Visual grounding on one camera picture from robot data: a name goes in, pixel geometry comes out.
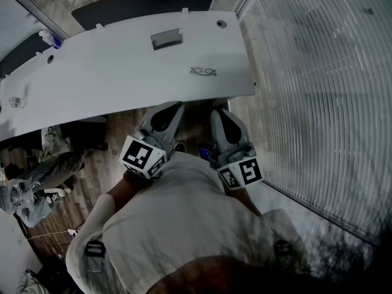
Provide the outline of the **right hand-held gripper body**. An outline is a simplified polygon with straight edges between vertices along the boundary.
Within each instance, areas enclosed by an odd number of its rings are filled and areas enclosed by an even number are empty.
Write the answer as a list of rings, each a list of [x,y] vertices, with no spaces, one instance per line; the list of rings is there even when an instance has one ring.
[[[219,155],[214,169],[230,190],[245,188],[263,179],[252,143],[246,143]]]

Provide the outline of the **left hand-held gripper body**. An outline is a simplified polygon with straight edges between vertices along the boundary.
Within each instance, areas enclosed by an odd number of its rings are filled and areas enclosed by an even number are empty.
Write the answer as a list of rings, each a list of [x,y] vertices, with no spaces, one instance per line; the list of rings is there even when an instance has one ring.
[[[157,178],[173,154],[172,141],[177,129],[163,132],[138,128],[127,136],[119,156],[125,168],[146,179]]]

